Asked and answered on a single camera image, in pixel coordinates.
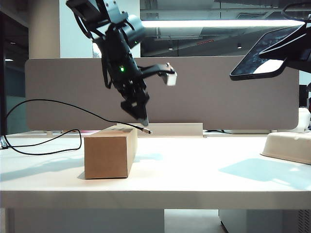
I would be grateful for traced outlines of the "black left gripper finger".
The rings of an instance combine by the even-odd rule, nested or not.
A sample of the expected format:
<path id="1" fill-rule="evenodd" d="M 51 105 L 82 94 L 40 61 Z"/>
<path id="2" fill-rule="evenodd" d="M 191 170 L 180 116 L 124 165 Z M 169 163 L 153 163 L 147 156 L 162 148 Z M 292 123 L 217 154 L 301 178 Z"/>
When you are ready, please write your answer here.
<path id="1" fill-rule="evenodd" d="M 127 112 L 129 115 L 131 115 L 136 120 L 138 120 L 142 125 L 148 125 L 148 118 L 145 120 L 136 118 L 135 106 L 136 106 L 136 99 L 128 99 L 128 100 L 121 102 L 121 108 L 125 112 Z"/>
<path id="2" fill-rule="evenodd" d="M 149 100 L 149 94 L 145 91 L 139 91 L 136 93 L 136 118 L 145 120 L 147 119 L 147 110 L 146 110 L 146 104 Z"/>

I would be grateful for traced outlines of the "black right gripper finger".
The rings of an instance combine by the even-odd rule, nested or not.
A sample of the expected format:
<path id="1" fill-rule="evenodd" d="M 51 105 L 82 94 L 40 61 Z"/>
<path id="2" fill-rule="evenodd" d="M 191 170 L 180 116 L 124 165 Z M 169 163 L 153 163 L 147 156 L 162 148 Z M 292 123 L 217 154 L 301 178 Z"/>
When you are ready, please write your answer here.
<path id="1" fill-rule="evenodd" d="M 276 44 L 268 47 L 267 49 L 263 50 L 259 53 L 260 58 L 265 59 L 275 59 L 275 60 L 283 60 L 286 59 L 285 55 L 285 45 L 284 39 L 277 42 Z"/>

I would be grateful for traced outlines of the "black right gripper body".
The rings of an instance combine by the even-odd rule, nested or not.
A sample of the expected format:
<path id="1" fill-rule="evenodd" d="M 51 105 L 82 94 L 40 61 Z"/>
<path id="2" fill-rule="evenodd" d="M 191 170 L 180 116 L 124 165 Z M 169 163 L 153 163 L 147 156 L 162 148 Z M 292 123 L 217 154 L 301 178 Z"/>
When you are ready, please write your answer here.
<path id="1" fill-rule="evenodd" d="M 311 70 L 311 33 L 292 33 L 284 39 L 284 45 L 286 67 Z"/>

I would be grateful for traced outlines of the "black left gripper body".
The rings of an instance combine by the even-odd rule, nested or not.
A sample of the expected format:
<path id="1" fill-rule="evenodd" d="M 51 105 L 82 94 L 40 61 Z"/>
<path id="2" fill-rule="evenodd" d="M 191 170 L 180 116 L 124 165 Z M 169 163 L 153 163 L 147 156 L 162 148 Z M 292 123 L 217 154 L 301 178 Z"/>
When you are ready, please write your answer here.
<path id="1" fill-rule="evenodd" d="M 113 85 L 125 100 L 136 99 L 139 91 L 146 92 L 143 72 L 131 53 L 144 34 L 142 24 L 111 24 L 105 32 L 103 71 L 110 76 L 105 85 Z"/>

